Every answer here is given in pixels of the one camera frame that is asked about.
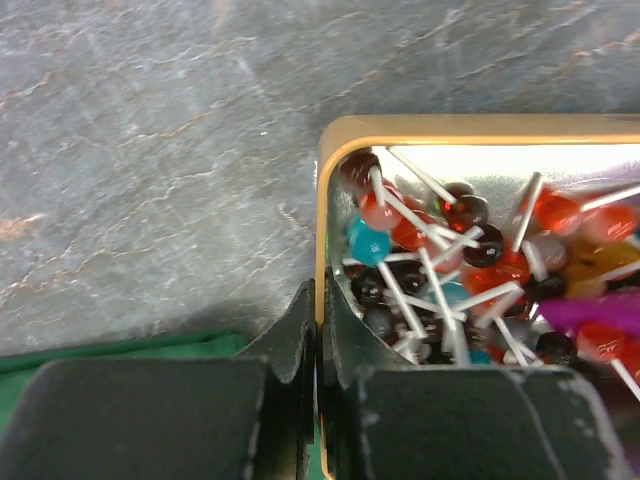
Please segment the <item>green cloth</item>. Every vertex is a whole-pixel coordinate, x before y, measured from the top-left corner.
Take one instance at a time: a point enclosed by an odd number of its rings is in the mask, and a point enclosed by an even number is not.
[[[48,361],[75,357],[220,358],[235,355],[249,344],[237,333],[162,337],[136,342],[81,347],[57,352],[0,358],[0,434],[7,427],[22,391]]]

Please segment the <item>marble countertop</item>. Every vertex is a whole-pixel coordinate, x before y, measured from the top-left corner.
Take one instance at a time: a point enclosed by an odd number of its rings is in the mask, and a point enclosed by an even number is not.
[[[351,113],[638,112],[635,0],[0,4],[0,354],[278,318]]]

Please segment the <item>purple object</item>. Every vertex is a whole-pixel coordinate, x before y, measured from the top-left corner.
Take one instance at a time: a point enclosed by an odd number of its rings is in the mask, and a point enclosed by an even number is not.
[[[638,291],[611,293],[593,300],[547,300],[540,303],[538,312],[556,330],[577,331],[585,322],[598,321],[640,335]]]

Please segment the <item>metal tray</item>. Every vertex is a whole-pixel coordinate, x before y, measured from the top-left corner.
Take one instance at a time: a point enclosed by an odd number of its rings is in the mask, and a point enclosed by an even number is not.
[[[502,226],[514,199],[533,172],[569,190],[618,188],[640,179],[640,116],[635,115],[393,115],[352,116],[333,122],[320,142],[318,163],[316,321],[325,317],[325,272],[330,269],[353,311],[360,315],[344,274],[345,225],[355,211],[340,187],[336,167],[348,153],[374,147],[385,178],[403,194],[431,195],[413,173],[384,148],[396,146],[441,182],[464,181],[491,206],[491,223]],[[601,396],[634,470],[640,472],[640,404],[619,395],[603,379]],[[329,475],[326,454],[325,474]]]

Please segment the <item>gray stone surface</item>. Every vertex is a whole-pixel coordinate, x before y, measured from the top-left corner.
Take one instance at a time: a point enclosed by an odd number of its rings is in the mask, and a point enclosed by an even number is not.
[[[259,329],[331,120],[637,112],[639,60],[636,0],[0,2],[0,354]]]

